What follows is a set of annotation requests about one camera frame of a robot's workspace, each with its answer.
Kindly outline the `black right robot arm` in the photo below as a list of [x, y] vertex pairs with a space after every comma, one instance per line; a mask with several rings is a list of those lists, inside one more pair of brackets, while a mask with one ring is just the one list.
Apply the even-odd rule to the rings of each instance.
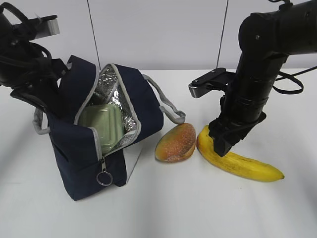
[[265, 119], [263, 108], [288, 57], [316, 53], [317, 3], [286, 0], [278, 11], [252, 13], [242, 22], [238, 39], [242, 52], [235, 74], [211, 85], [225, 93], [219, 117], [209, 124], [219, 156]]

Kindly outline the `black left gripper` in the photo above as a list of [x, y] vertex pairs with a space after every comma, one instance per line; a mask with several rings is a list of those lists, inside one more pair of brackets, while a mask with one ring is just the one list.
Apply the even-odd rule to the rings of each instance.
[[35, 59], [23, 62], [0, 58], [0, 84], [12, 89], [11, 97], [50, 112], [65, 114], [66, 105], [57, 81], [67, 74], [61, 59]]

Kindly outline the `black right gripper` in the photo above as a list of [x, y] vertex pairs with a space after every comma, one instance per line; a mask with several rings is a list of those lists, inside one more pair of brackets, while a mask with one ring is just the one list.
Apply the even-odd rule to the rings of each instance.
[[263, 108], [266, 97], [247, 99], [224, 95], [220, 98], [220, 115], [209, 123], [209, 136], [213, 140], [213, 150], [225, 156], [230, 149], [243, 140], [266, 114]]

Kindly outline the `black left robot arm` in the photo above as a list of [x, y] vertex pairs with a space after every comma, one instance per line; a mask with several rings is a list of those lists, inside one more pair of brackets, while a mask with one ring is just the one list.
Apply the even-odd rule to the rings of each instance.
[[34, 43], [59, 34], [57, 15], [29, 19], [8, 2], [0, 10], [0, 84], [12, 90], [11, 97], [62, 116], [66, 107], [57, 82], [68, 68]]

